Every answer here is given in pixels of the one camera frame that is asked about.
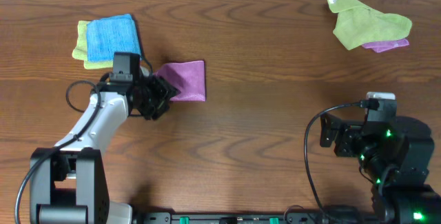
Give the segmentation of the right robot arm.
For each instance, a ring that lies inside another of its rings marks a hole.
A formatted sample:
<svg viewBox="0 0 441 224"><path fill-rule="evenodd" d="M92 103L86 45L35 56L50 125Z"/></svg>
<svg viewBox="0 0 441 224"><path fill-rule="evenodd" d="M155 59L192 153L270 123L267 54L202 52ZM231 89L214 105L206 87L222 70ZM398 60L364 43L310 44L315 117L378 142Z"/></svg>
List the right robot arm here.
<svg viewBox="0 0 441 224"><path fill-rule="evenodd" d="M373 186L372 208L380 223L439 223L440 195L426 183L435 143L431 129L417 119L320 119L320 144L336 156L354 157Z"/></svg>

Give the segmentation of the purple microfiber cloth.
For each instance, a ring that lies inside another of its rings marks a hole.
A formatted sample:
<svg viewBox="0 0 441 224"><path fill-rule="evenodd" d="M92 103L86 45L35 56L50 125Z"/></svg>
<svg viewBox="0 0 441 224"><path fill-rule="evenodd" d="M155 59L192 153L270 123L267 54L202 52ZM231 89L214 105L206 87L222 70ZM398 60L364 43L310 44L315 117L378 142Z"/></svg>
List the purple microfiber cloth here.
<svg viewBox="0 0 441 224"><path fill-rule="evenodd" d="M204 61L166 63L154 74L179 91L171 101L206 101Z"/></svg>

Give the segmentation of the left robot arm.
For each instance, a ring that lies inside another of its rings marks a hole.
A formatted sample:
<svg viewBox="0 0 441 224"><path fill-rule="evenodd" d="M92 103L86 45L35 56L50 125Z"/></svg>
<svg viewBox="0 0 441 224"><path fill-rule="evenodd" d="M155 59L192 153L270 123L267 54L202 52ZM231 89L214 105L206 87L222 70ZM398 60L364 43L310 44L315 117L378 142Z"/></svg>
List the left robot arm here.
<svg viewBox="0 0 441 224"><path fill-rule="evenodd" d="M157 76L103 77L94 84L89 106L70 132L31 156L24 179L31 223L132 223L132 206L110 200L103 154L133 109L156 120L178 93Z"/></svg>

